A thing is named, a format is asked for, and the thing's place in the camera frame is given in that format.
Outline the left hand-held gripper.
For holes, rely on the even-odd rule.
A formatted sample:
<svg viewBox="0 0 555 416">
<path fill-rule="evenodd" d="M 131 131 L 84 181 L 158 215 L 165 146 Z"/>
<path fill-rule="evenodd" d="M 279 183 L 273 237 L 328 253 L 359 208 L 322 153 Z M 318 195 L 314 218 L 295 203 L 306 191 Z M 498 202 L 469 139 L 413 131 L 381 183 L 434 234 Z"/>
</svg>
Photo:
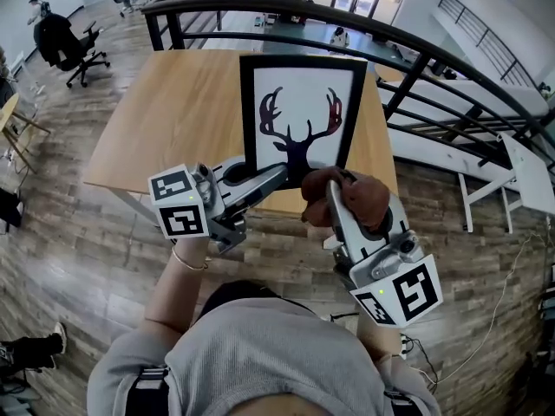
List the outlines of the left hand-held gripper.
<svg viewBox="0 0 555 416">
<path fill-rule="evenodd" d="M 223 254 L 243 243 L 243 213 L 260 204 L 287 180 L 285 164 L 250 173 L 245 156 L 231 157 L 215 166 L 175 166 L 148 179 L 150 199 L 167 239 L 208 237 Z"/>
</svg>

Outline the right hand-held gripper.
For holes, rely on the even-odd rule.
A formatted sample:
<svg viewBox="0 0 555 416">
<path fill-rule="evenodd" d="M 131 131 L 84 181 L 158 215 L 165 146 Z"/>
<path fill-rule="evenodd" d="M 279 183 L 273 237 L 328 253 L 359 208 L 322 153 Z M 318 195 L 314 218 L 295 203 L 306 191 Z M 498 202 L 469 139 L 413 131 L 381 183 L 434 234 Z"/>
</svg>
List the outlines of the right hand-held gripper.
<svg viewBox="0 0 555 416">
<path fill-rule="evenodd" d="M 434 257 L 424 254 L 409 231 L 403 204 L 393 192 L 381 223 L 381 240 L 368 239 L 335 180 L 328 183 L 326 198 L 336 236 L 326 239 L 323 247 L 333 251 L 335 272 L 377 326 L 406 328 L 442 304 Z"/>
</svg>

